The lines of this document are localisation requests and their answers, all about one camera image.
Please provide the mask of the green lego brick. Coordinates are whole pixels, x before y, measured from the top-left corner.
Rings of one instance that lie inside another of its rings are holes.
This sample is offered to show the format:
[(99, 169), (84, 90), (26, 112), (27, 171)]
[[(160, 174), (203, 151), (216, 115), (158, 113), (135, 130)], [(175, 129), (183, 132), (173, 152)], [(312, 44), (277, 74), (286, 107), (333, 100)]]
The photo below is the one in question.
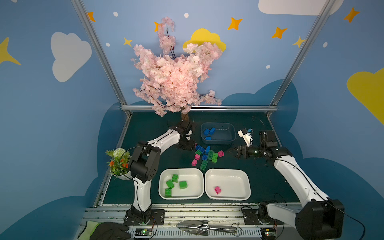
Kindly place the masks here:
[(166, 198), (171, 198), (172, 197), (172, 189), (170, 189), (170, 188), (165, 189), (165, 197)]
[(166, 181), (166, 185), (168, 189), (173, 189), (175, 187), (174, 182), (172, 180)]
[(179, 182), (179, 188), (180, 190), (186, 189), (188, 187), (187, 181), (180, 181)]
[(179, 181), (179, 175), (177, 175), (177, 174), (173, 174), (172, 175), (172, 182), (173, 183), (177, 183)]

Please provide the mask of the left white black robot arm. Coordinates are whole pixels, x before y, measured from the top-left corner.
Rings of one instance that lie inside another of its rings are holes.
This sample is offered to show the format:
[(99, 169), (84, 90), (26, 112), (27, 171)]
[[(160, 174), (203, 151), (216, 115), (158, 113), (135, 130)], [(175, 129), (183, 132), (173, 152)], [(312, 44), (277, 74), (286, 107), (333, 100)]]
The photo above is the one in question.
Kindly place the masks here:
[(161, 154), (173, 145), (193, 150), (195, 141), (191, 136), (196, 126), (194, 122), (182, 120), (159, 137), (137, 144), (129, 161), (135, 197), (128, 214), (135, 222), (147, 224), (152, 216), (151, 183), (159, 169)]

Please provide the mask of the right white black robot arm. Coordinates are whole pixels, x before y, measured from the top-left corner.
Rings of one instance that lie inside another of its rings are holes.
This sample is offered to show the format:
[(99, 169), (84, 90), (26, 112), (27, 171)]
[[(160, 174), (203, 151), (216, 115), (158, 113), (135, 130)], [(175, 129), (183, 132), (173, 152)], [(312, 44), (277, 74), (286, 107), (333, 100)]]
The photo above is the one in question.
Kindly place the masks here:
[(274, 131), (261, 131), (260, 145), (252, 144), (252, 129), (238, 131), (245, 144), (235, 148), (237, 158), (264, 158), (282, 174), (297, 195), (302, 208), (295, 210), (287, 204), (261, 203), (258, 221), (268, 224), (278, 220), (295, 228), (304, 240), (337, 239), (342, 235), (344, 205), (332, 200), (307, 176), (293, 154), (278, 144)]

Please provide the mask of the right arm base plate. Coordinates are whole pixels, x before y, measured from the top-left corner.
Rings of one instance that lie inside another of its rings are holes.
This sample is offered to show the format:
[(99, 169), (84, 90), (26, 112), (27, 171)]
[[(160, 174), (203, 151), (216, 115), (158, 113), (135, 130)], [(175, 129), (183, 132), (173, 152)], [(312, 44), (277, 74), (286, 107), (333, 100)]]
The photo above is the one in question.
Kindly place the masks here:
[(241, 208), (245, 225), (281, 225), (282, 222), (272, 219), (266, 209)]

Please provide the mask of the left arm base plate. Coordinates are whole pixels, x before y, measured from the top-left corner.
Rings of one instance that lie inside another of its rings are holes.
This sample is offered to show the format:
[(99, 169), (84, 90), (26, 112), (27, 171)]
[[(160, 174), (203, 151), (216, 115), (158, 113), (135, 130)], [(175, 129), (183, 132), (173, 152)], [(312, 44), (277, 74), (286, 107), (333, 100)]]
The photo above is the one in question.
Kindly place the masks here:
[(125, 226), (149, 226), (152, 224), (162, 226), (165, 220), (165, 210), (150, 210), (140, 212), (137, 209), (129, 209), (126, 212), (124, 225)]

